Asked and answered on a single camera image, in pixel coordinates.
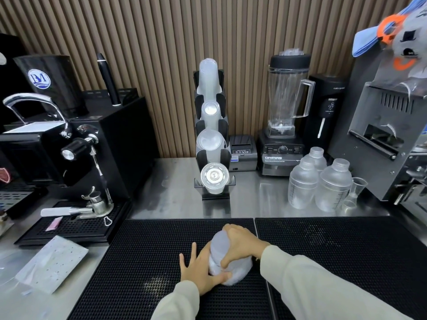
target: blender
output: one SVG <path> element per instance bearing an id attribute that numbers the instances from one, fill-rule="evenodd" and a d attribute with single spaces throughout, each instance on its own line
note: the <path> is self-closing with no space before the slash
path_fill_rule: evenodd
<path id="1" fill-rule="evenodd" d="M 295 119 L 308 115 L 315 82 L 306 79 L 310 54 L 288 49 L 271 57 L 268 67 L 270 119 L 259 132 L 258 169 L 262 175 L 289 176 L 303 157 L 304 145 L 295 134 Z M 303 115 L 297 111 L 308 87 Z"/>

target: blender control knob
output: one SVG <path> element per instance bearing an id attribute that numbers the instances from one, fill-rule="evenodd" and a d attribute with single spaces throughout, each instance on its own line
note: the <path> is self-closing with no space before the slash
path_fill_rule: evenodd
<path id="1" fill-rule="evenodd" d="M 288 148 L 286 146 L 279 147 L 279 153 L 285 154 L 287 151 L 288 151 Z"/>
<path id="2" fill-rule="evenodd" d="M 73 142 L 61 149 L 61 154 L 66 160 L 77 160 L 91 152 L 91 143 L 82 138 L 76 138 Z"/>

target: blender base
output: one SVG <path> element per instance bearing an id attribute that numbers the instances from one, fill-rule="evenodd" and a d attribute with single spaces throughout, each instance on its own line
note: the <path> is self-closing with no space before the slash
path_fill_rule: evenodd
<path id="1" fill-rule="evenodd" d="M 270 138 L 264 130 L 258 134 L 258 170 L 265 176 L 289 176 L 303 157 L 304 144 L 295 137 Z"/>

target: black rubber bar mat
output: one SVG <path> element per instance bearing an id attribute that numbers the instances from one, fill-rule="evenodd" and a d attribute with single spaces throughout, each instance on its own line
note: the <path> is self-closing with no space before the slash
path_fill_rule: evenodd
<path id="1" fill-rule="evenodd" d="M 255 233 L 253 219 L 125 220 L 95 270 L 69 320 L 149 320 L 158 302 L 179 282 L 179 253 L 188 264 L 226 223 Z M 218 285 L 200 298 L 200 320 L 271 320 L 259 263 L 233 286 Z"/>
<path id="2" fill-rule="evenodd" d="M 61 206 L 86 206 L 83 201 L 60 201 L 55 207 Z M 110 226 L 105 226 L 104 218 L 76 219 L 77 215 L 64 216 L 59 226 L 52 231 L 45 231 L 56 217 L 41 217 L 15 244 L 19 246 L 44 245 L 56 235 L 84 244 L 93 242 L 112 242 L 115 233 L 126 218 L 131 208 L 131 202 L 115 203 L 108 217 L 113 221 Z"/>
<path id="3" fill-rule="evenodd" d="M 427 247 L 392 217 L 256 218 L 259 238 L 305 255 L 415 320 L 427 319 Z M 278 320 L 294 319 L 273 287 Z"/>

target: blue cloth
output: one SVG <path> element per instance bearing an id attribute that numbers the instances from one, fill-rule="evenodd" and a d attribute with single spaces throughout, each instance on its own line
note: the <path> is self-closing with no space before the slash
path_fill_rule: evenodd
<path id="1" fill-rule="evenodd" d="M 412 11 L 420 8 L 427 0 L 412 0 L 412 2 L 404 8 L 399 14 L 408 14 Z M 360 32 L 357 32 L 354 36 L 353 41 L 353 50 L 352 55 L 353 57 L 360 56 L 367 52 L 375 43 L 378 41 L 377 38 L 377 29 L 376 27 L 367 28 L 365 30 L 362 30 Z"/>

